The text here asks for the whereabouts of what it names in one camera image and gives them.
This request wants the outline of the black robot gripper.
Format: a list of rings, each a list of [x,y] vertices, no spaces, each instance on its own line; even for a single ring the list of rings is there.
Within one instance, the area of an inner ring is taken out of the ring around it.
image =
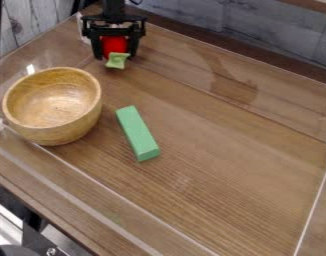
[[[91,40],[95,58],[102,60],[103,50],[100,36],[128,37],[130,54],[136,56],[140,38],[146,35],[147,18],[126,13],[124,3],[103,3],[102,13],[84,15],[82,21],[82,35]]]

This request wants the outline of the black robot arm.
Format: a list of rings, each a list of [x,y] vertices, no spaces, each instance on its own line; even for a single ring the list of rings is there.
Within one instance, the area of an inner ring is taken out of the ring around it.
[[[102,13],[84,15],[82,35],[90,39],[96,59],[108,59],[110,54],[136,55],[140,39],[146,36],[147,18],[126,13],[126,0],[102,0]]]

